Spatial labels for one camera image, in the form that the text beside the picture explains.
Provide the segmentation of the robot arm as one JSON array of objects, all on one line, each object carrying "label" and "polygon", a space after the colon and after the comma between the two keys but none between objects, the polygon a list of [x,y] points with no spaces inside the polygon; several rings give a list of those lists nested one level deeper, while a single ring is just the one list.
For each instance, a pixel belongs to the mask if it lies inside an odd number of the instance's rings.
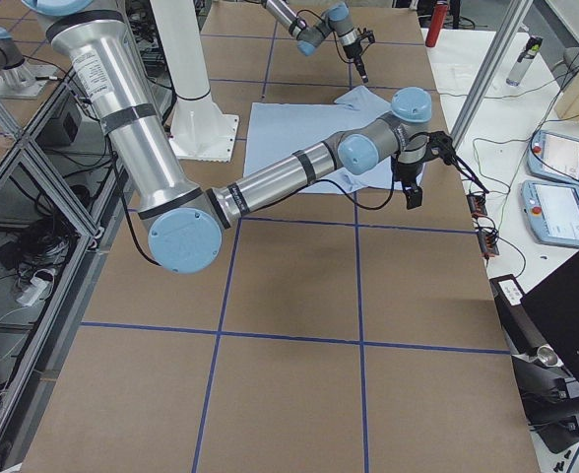
[{"label": "robot arm", "polygon": [[238,119],[214,103],[194,7],[155,1],[151,8],[177,100],[164,127],[146,80],[129,56],[128,29],[115,1],[32,1],[53,49],[66,55],[94,107],[104,136],[115,146],[141,198],[139,216],[152,258],[180,274],[208,267],[224,230],[239,218],[273,206],[343,169],[361,175],[388,161],[409,207],[422,199],[418,175],[429,159],[427,91],[407,87],[367,125],[339,131],[221,188],[203,189],[182,161],[209,154],[226,158]]},{"label": "robot arm", "polygon": [[363,62],[363,54],[375,42],[373,30],[360,29],[354,24],[349,6],[338,2],[321,14],[310,10],[316,23],[310,25],[302,16],[304,10],[294,11],[286,1],[255,1],[270,13],[291,35],[298,50],[305,56],[312,55],[316,49],[331,35],[342,47],[344,54],[341,60],[352,64],[364,84],[369,82]]}]

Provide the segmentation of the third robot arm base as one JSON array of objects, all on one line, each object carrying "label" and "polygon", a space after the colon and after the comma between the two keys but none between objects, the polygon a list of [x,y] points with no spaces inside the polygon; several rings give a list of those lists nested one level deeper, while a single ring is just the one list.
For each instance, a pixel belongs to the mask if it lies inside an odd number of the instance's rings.
[{"label": "third robot arm base", "polygon": [[34,100],[42,92],[49,73],[42,79],[37,72],[45,67],[33,66],[18,48],[9,32],[0,27],[0,98]]}]

